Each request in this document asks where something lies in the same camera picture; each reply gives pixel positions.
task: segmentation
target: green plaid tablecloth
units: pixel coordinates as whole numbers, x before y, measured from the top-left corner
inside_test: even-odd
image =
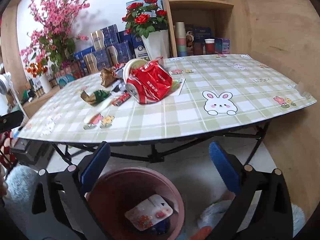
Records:
[[[313,97],[302,97],[289,78],[249,56],[226,56],[203,55],[165,60],[164,65],[170,73],[182,70],[182,73],[172,75],[173,78],[186,79],[180,95],[167,96],[150,105],[139,105],[134,98],[119,107],[111,105],[101,111],[103,117],[115,117],[107,128],[100,128],[98,123],[93,129],[84,129],[84,119],[94,109],[80,98],[80,94],[86,86],[85,91],[89,95],[95,90],[108,88],[100,85],[99,74],[78,79],[68,83],[47,101],[22,129],[19,137],[75,143],[176,138],[248,125],[316,102]],[[236,114],[210,115],[204,109],[207,99],[203,91],[211,91],[217,97],[230,92]],[[234,109],[232,103],[220,102],[210,101],[207,106],[214,110],[222,104],[221,109]]]

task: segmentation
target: brown trash can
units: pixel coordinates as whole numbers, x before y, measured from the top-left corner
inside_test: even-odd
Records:
[[[166,234],[153,235],[138,231],[124,213],[159,194],[173,208]],[[184,204],[177,188],[157,171],[132,167],[110,171],[101,176],[87,201],[93,213],[114,240],[174,240],[184,222]]]

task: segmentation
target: white fan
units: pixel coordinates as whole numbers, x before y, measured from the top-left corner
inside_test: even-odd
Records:
[[[24,111],[20,100],[17,97],[16,91],[13,88],[13,84],[11,81],[11,74],[10,72],[6,72],[5,74],[0,74],[0,93],[3,95],[6,95],[11,90],[12,95],[14,96],[14,99],[17,101],[18,106],[20,107],[21,111],[23,112],[24,116],[28,118],[27,113]]]

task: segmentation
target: white vase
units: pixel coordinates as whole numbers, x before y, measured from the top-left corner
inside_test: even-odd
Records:
[[[150,60],[155,60],[157,57],[168,58],[169,56],[169,32],[162,30],[150,33],[146,39],[142,36],[142,40],[148,52]]]
[[[39,77],[39,80],[40,80],[40,83],[42,85],[42,88],[44,90],[45,93],[48,93],[52,87],[49,83],[49,80],[48,80],[48,77],[46,74],[42,74],[40,77]]]

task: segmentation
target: shelf board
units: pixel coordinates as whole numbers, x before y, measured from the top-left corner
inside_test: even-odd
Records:
[[[220,0],[169,0],[171,10],[198,9],[217,10],[232,9],[233,4]]]

